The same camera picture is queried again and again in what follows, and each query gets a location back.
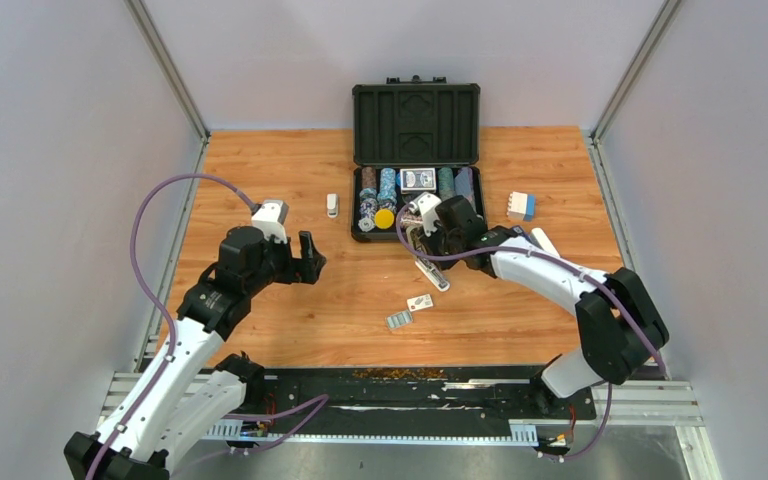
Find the grey green white stapler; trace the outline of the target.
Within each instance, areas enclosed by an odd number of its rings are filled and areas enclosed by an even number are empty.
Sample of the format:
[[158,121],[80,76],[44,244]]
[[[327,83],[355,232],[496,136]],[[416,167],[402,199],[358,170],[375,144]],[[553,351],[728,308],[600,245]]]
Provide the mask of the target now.
[[[421,226],[409,226],[406,231],[406,238],[411,246],[417,251],[426,254],[425,247],[421,244],[423,229]],[[440,292],[446,292],[451,284],[442,271],[430,260],[425,257],[416,256],[415,266],[423,273],[429,282]]]

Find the small white stapler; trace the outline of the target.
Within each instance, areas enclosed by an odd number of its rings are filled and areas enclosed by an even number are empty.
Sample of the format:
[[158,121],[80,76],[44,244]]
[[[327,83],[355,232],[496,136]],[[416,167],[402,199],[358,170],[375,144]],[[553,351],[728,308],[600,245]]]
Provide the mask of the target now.
[[336,193],[326,195],[326,215],[332,219],[339,215],[339,196]]

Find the grey staple strip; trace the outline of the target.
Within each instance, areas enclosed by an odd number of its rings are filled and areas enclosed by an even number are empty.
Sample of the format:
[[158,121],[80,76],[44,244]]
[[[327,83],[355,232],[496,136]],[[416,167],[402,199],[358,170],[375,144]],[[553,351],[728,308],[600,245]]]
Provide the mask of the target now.
[[413,316],[409,310],[404,310],[388,316],[385,322],[389,329],[395,330],[410,325],[413,322]]

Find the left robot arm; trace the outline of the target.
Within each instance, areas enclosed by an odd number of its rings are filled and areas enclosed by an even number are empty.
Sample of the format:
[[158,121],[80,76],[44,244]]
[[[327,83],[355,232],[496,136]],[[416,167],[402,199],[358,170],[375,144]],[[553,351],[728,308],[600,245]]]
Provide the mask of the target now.
[[318,281],[325,256],[308,231],[300,232],[299,244],[301,255],[294,257],[289,240],[256,226],[228,231],[135,387],[95,433],[77,432],[67,442],[64,456],[74,478],[168,479],[222,417],[264,405],[264,369],[244,354],[218,363],[192,396],[186,391],[258,293],[274,283]]

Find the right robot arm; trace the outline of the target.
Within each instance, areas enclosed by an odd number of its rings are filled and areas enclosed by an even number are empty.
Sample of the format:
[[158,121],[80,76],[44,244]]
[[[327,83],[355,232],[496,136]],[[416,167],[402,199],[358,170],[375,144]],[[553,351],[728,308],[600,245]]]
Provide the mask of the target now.
[[405,206],[422,222],[417,255],[446,270],[472,270],[523,286],[570,313],[579,345],[531,380],[531,403],[556,417],[571,396],[598,383],[623,384],[648,360],[664,364],[669,331],[639,275],[620,267],[590,269],[551,253],[511,227],[489,227],[463,196],[424,193]]

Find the blue playing card deck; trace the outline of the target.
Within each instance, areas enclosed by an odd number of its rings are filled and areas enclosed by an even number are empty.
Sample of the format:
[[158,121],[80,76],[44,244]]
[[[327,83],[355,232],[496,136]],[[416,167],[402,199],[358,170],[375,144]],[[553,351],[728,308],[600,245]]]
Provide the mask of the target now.
[[437,184],[435,168],[404,168],[399,171],[402,192],[434,192]]

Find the white blue toy block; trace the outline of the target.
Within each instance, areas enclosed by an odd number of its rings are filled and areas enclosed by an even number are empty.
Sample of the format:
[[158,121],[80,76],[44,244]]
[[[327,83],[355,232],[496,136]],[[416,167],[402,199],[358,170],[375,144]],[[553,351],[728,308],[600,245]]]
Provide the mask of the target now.
[[513,191],[507,201],[507,216],[516,220],[531,222],[536,210],[536,197],[533,194]]

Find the yellow dealer chip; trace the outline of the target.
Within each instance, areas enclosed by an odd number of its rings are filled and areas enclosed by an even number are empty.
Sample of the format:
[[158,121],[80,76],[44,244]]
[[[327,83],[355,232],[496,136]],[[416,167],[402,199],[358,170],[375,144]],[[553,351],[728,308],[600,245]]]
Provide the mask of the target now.
[[378,229],[386,230],[395,223],[395,213],[386,208],[379,209],[374,215],[374,225]]

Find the black poker chip case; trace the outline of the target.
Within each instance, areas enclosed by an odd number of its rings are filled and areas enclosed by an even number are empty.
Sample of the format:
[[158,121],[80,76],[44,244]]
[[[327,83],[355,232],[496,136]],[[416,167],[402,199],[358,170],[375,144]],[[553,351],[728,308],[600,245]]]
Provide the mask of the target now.
[[475,211],[486,211],[479,161],[481,87],[449,83],[444,77],[410,80],[390,77],[384,83],[357,84],[353,101],[353,193],[350,235],[360,243],[395,242],[394,227],[360,227],[366,168],[380,180],[384,168],[471,170]]

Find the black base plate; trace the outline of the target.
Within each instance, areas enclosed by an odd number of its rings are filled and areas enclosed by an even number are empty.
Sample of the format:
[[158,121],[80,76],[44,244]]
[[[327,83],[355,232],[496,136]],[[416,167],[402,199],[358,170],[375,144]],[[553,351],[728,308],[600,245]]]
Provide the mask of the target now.
[[304,434],[380,437],[502,437],[512,420],[561,429],[596,418],[590,391],[536,399],[539,368],[521,366],[273,368],[241,414],[280,413],[325,394]]

